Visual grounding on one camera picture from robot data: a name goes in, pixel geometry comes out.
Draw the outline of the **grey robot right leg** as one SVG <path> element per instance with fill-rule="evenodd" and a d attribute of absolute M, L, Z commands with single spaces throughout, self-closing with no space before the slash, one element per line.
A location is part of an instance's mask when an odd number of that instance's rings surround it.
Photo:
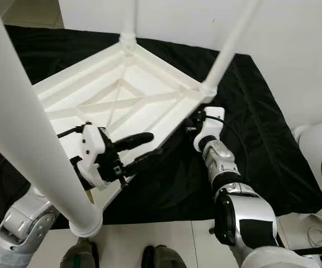
<path fill-rule="evenodd" d="M 166 245 L 146 246 L 141 256 L 141 268 L 187 268 L 181 255 Z"/>

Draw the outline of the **black cloth table cover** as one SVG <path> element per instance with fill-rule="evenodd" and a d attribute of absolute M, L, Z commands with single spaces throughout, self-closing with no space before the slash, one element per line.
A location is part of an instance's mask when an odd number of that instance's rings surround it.
<path fill-rule="evenodd" d="M 31 82 L 40 82 L 86 56 L 117 43 L 117 33 L 6 27 Z M 244 177 L 278 216 L 310 213 L 322 194 L 306 158 L 260 69 L 238 54 L 223 76 L 213 105 L 226 110 L 231 131 L 222 140 Z M 177 127 L 163 143 L 163 157 L 134 177 L 104 211 L 105 224 L 146 224 L 212 219 L 212 194 L 202 158 Z M 29 189 L 20 172 L 0 154 L 0 221 Z"/>

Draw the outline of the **grey robot leg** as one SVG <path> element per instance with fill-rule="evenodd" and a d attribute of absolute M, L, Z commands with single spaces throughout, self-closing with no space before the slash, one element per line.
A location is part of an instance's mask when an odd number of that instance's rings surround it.
<path fill-rule="evenodd" d="M 61 259 L 59 268 L 100 268 L 96 243 L 88 238 L 79 238 Z"/>
<path fill-rule="evenodd" d="M 141 268 L 187 268 L 181 255 L 166 245 L 146 246 L 141 256 Z"/>

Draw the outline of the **white plastic children table top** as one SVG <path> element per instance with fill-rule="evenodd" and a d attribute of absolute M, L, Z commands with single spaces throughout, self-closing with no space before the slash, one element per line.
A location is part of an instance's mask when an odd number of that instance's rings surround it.
<path fill-rule="evenodd" d="M 82 135 L 75 128 L 86 122 L 105 128 L 112 141 L 153 133 L 151 142 L 120 151 L 124 164 L 161 147 L 201 104 L 199 86 L 139 44 L 120 42 L 32 85 L 69 157 L 81 154 Z M 121 191 L 119 181 L 94 187 L 94 203 L 105 209 Z"/>

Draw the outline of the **black metal rack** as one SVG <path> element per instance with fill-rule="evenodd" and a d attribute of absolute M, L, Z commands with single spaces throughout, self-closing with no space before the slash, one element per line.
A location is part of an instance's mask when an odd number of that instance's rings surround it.
<path fill-rule="evenodd" d="M 306 255 L 322 255 L 322 247 L 314 247 L 314 248 L 296 248 L 293 250 L 294 253 L 297 253 L 301 256 Z"/>

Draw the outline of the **grey robot left leg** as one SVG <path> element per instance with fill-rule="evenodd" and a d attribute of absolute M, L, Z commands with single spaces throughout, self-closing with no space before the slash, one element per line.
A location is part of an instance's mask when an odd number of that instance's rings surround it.
<path fill-rule="evenodd" d="M 96 243 L 88 238 L 79 238 L 61 259 L 59 268 L 100 268 Z"/>

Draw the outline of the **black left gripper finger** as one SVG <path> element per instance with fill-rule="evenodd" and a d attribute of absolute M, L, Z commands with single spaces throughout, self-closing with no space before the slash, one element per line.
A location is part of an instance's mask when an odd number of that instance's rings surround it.
<path fill-rule="evenodd" d="M 130 136 L 125 136 L 114 142 L 115 149 L 117 151 L 133 150 L 134 148 L 151 142 L 154 138 L 151 132 L 134 133 Z"/>
<path fill-rule="evenodd" d="M 164 154 L 163 148 L 156 148 L 156 150 L 148 151 L 136 157 L 131 163 L 125 164 L 123 168 L 123 176 L 133 176 L 135 174 L 151 168 Z"/>

